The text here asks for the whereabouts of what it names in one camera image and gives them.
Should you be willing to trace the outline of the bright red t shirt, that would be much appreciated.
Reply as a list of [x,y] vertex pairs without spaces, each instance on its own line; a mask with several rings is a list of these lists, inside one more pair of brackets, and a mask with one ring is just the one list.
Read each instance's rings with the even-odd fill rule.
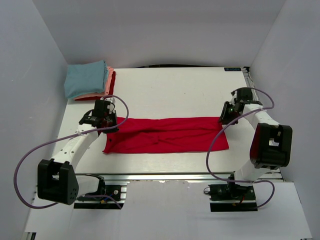
[[218,117],[128,118],[106,135],[105,154],[206,152],[222,130]]

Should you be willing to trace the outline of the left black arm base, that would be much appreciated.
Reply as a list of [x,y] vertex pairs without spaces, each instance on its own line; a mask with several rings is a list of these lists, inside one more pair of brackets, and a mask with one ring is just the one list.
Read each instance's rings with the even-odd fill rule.
[[121,210],[124,206],[121,185],[107,184],[102,176],[94,174],[79,175],[77,180],[79,193],[74,209]]

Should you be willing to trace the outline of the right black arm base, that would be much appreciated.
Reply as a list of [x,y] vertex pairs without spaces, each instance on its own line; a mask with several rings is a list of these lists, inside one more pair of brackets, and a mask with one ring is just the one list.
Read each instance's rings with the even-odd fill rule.
[[209,196],[212,213],[255,212],[258,210],[253,186],[241,186],[234,182],[210,184],[203,189]]

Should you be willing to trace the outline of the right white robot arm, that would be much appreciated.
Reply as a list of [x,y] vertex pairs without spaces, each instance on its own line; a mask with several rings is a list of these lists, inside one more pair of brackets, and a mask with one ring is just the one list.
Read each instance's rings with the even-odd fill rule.
[[293,129],[274,120],[267,110],[274,108],[273,99],[262,90],[271,101],[271,106],[254,100],[253,87],[242,87],[231,92],[231,101],[226,101],[218,122],[225,128],[235,125],[242,118],[254,129],[254,136],[249,150],[249,160],[233,173],[225,188],[226,195],[236,200],[244,193],[242,185],[251,185],[262,175],[272,170],[286,167],[291,158]]

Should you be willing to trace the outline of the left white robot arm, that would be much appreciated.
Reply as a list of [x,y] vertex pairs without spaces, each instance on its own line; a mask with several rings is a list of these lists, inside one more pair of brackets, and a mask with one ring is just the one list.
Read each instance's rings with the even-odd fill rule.
[[40,199],[71,205],[79,197],[99,200],[106,194],[104,178],[96,174],[76,175],[75,169],[101,133],[116,132],[114,98],[98,99],[78,123],[75,136],[50,160],[37,166],[37,195]]

